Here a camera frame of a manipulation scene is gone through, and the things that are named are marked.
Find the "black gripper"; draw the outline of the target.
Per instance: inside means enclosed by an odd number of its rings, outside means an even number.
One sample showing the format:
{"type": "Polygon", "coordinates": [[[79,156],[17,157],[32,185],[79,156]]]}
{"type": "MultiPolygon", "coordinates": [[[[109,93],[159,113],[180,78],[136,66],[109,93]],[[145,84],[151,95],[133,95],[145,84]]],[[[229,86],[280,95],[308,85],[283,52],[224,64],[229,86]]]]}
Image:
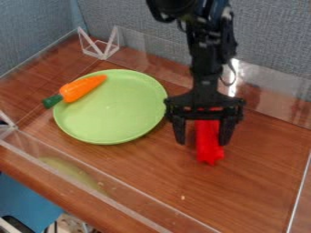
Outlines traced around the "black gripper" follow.
{"type": "Polygon", "coordinates": [[[164,100],[165,117],[172,121],[173,135],[180,145],[185,141],[185,120],[220,120],[219,145],[229,143],[236,122],[243,118],[245,101],[219,92],[220,76],[220,73],[193,75],[191,90],[164,100]]]}

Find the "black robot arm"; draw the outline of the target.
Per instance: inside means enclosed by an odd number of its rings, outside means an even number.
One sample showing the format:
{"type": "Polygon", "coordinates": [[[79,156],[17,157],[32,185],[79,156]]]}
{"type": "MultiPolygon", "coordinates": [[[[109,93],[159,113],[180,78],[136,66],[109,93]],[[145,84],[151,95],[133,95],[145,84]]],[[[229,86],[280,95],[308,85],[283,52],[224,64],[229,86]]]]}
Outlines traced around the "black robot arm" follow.
{"type": "Polygon", "coordinates": [[[185,33],[191,55],[191,90],[164,100],[165,117],[172,123],[176,141],[185,140],[188,120],[220,122],[217,143],[229,143],[243,119],[245,101],[219,92],[223,68],[236,55],[233,10],[229,0],[145,0],[151,14],[161,23],[176,22],[185,33]]]}

